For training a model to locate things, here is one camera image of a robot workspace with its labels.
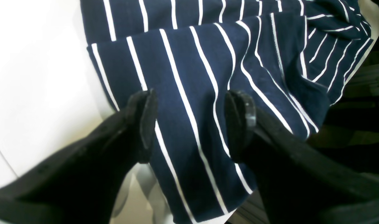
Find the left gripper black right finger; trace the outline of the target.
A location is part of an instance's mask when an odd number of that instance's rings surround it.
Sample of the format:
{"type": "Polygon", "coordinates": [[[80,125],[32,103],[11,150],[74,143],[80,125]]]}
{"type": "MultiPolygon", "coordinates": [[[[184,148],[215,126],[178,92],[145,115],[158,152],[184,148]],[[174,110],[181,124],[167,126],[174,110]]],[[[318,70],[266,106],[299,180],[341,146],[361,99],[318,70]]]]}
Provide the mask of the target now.
{"type": "Polygon", "coordinates": [[[253,98],[225,94],[228,147],[247,165],[271,224],[379,224],[379,149],[319,151],[253,98]]]}

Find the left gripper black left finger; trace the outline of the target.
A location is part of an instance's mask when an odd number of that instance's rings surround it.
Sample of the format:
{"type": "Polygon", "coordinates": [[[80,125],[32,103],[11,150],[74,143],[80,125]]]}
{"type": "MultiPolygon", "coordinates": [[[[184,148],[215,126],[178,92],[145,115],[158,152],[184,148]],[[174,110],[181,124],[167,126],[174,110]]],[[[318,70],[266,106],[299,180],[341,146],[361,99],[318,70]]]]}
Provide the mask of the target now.
{"type": "Polygon", "coordinates": [[[88,136],[0,189],[0,220],[9,224],[108,224],[119,189],[136,164],[151,160],[158,100],[154,89],[88,136]]]}

